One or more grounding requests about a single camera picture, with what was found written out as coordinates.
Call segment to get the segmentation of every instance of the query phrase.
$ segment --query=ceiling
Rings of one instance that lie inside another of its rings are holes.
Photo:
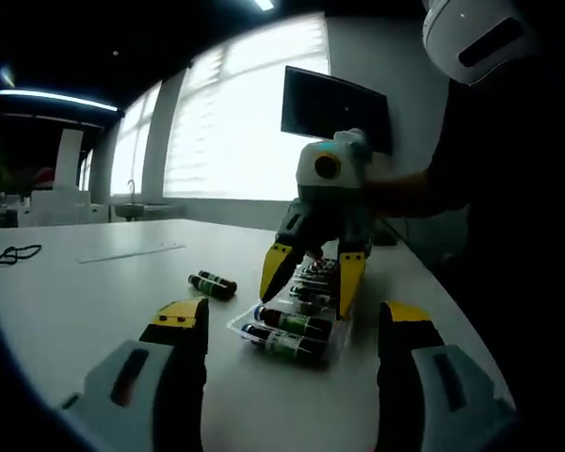
[[[0,2],[0,68],[17,88],[43,89],[126,108],[210,46],[254,27],[312,11],[423,15],[420,0]]]

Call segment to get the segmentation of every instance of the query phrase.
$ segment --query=sink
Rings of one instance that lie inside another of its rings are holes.
[[[131,202],[116,204],[115,215],[125,218],[126,221],[142,218],[144,216],[144,204],[135,204]]]

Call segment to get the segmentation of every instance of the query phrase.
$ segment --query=black monitor screen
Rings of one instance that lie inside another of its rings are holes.
[[[283,132],[332,138],[353,127],[364,130],[375,151],[392,153],[387,97],[345,80],[286,67]]]

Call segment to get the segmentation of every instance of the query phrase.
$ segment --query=clear plastic tray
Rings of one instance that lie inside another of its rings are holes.
[[[338,284],[334,274],[331,274],[332,279],[328,282],[302,277],[301,272],[304,268],[310,267],[313,263],[311,259],[306,261],[298,266],[298,270],[279,296],[267,303],[257,300],[256,304],[245,313],[230,320],[227,326],[264,352],[286,357],[298,363],[332,363],[341,356],[351,322],[336,320],[337,301],[334,288],[327,290],[329,284]],[[292,287],[296,288],[296,294],[303,290],[308,290],[310,293],[315,290],[317,294],[313,297],[292,297]],[[270,318],[266,324],[255,317],[255,311],[259,307],[293,316],[281,315],[285,320],[280,320],[280,323],[277,323],[278,320],[272,322]],[[325,323],[310,319],[325,320]],[[326,334],[323,330],[328,330],[328,322],[331,325],[331,333],[325,340],[322,335]],[[314,323],[319,323],[324,328],[315,327]]]

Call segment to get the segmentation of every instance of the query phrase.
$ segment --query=black cable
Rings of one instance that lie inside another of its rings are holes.
[[[22,251],[29,251],[28,254],[20,254]],[[29,245],[28,247],[22,248],[15,248],[15,247],[8,247],[2,254],[0,254],[0,266],[14,266],[17,262],[31,259],[36,254],[38,254],[41,250],[41,245]]]

